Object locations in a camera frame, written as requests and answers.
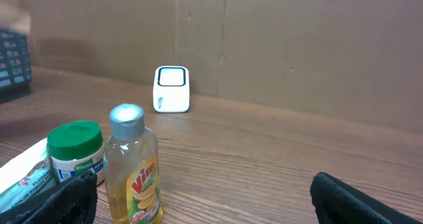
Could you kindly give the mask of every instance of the brown cardboard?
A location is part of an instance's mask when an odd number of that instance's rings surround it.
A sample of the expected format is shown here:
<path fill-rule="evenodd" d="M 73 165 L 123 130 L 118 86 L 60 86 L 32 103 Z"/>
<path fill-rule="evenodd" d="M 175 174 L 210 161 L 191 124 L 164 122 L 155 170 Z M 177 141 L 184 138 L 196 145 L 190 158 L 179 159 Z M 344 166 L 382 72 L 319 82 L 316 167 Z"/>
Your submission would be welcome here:
<path fill-rule="evenodd" d="M 0 28 L 29 34 L 30 19 L 28 0 L 0 0 Z"/>
<path fill-rule="evenodd" d="M 423 130 L 422 0 L 34 0 L 41 66 Z"/>
<path fill-rule="evenodd" d="M 173 64 L 174 0 L 35 0 L 44 67 L 152 84 Z"/>
<path fill-rule="evenodd" d="M 220 94 L 423 130 L 422 0 L 227 0 Z"/>
<path fill-rule="evenodd" d="M 176 0 L 176 65 L 189 69 L 194 93 L 217 96 L 225 0 Z"/>

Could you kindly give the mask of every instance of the white device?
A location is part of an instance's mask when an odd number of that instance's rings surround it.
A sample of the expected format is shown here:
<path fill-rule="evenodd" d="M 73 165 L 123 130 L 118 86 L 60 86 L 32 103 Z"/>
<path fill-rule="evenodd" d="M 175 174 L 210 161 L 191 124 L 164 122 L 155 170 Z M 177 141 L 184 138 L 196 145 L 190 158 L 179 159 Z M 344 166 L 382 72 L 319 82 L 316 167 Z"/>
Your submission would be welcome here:
<path fill-rule="evenodd" d="M 153 87 L 154 109 L 158 112 L 186 112 L 190 107 L 190 77 L 183 66 L 156 69 Z"/>

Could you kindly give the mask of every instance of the knorr jar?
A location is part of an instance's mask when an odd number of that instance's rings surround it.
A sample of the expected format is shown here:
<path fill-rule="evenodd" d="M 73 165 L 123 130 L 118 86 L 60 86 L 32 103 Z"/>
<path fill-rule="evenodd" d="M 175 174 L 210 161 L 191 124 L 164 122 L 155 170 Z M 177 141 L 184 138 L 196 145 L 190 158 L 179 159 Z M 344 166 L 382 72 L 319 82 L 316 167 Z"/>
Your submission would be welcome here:
<path fill-rule="evenodd" d="M 104 144 L 97 123 L 64 124 L 50 132 L 47 144 L 59 182 L 88 170 L 97 173 L 97 185 L 104 180 Z"/>

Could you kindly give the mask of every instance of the yellow liquid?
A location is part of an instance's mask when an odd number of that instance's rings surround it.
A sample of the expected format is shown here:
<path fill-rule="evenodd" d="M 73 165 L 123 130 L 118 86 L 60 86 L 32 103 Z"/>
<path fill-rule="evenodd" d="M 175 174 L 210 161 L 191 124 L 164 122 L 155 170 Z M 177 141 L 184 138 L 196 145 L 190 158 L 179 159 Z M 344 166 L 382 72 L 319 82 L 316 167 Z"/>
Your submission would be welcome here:
<path fill-rule="evenodd" d="M 127 224 L 130 223 L 128 217 L 128 209 L 126 207 L 126 184 L 120 185 L 118 192 L 111 194 L 107 193 L 108 205 L 110 213 L 112 214 L 113 224 Z M 151 224 L 159 224 L 163 216 L 163 205 L 160 203 L 159 211 Z"/>
<path fill-rule="evenodd" d="M 149 129 L 137 141 L 120 141 L 111 137 L 106 145 L 104 167 L 106 191 L 113 223 L 130 223 L 127 207 L 126 182 L 128 177 L 151 157 L 157 155 L 157 138 Z M 159 210 L 148 224 L 159 224 L 163 216 L 161 197 L 158 196 Z"/>

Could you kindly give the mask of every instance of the green cap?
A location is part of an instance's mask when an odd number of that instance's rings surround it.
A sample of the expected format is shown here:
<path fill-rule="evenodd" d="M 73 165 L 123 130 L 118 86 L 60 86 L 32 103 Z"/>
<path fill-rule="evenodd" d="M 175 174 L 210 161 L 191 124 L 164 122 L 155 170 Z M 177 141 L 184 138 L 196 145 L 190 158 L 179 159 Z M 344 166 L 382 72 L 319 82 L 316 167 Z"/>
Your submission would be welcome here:
<path fill-rule="evenodd" d="M 91 121 L 71 122 L 54 129 L 47 137 L 50 155 L 61 161 L 81 159 L 103 144 L 100 126 Z"/>

